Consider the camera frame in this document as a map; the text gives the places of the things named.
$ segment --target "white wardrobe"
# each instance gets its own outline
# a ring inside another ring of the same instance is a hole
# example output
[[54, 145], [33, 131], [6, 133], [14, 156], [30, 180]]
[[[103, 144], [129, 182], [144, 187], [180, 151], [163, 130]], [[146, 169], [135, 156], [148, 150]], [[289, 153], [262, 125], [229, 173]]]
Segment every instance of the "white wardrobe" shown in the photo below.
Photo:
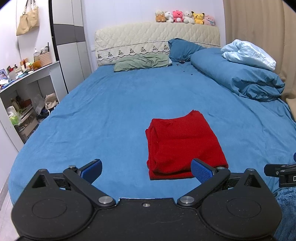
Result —
[[91, 74], [81, 0], [49, 0], [49, 18], [55, 57], [70, 92]]

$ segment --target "floor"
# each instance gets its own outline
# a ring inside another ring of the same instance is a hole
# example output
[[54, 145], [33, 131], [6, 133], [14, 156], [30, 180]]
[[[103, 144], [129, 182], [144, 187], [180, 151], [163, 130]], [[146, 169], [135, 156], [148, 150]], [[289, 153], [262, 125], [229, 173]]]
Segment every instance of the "floor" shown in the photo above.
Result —
[[12, 203], [9, 193], [7, 193], [0, 210], [0, 241], [15, 241], [19, 237], [11, 221], [11, 210]]

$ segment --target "white desk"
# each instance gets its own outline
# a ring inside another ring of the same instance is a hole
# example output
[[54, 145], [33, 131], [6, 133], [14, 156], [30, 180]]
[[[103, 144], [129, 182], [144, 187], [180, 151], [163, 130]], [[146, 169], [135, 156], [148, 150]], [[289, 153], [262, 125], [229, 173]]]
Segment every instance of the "white desk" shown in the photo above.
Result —
[[8, 118], [6, 109], [1, 98], [17, 90], [18, 94], [21, 97], [25, 96], [26, 98], [31, 99], [33, 102], [34, 97], [36, 96], [36, 88], [38, 88], [38, 85], [30, 84], [46, 76], [51, 77], [52, 85], [57, 95], [57, 99], [59, 102], [61, 102], [61, 100], [67, 95], [67, 90], [59, 61], [49, 64], [39, 70], [34, 71], [33, 73], [24, 76], [23, 78], [15, 81], [11, 85], [0, 91], [0, 122], [2, 123], [6, 133], [8, 134], [9, 138], [18, 151], [22, 149], [24, 144], [17, 131], [13, 127], [10, 119]]

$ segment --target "red towel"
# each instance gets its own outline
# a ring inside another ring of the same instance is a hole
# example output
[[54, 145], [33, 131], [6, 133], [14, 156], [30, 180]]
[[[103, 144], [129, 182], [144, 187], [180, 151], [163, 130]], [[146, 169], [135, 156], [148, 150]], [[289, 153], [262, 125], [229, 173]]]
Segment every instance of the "red towel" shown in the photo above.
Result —
[[193, 158], [212, 167], [228, 168], [217, 137], [199, 111], [176, 119], [152, 119], [145, 132], [151, 180], [193, 177]]

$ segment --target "blue gripper pad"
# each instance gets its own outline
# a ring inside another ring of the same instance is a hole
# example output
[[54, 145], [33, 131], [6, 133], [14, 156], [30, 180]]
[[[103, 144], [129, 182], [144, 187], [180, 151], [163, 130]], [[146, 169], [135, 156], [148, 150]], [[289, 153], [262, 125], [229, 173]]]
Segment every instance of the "blue gripper pad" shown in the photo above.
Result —
[[192, 160], [191, 173], [200, 181], [200, 183], [204, 183], [214, 175], [213, 170], [215, 169], [208, 166], [206, 163], [204, 163], [205, 165], [202, 165], [200, 162], [194, 159]]
[[78, 173], [84, 180], [89, 183], [93, 183], [102, 173], [103, 165], [101, 160], [96, 159], [82, 168], [79, 169]]

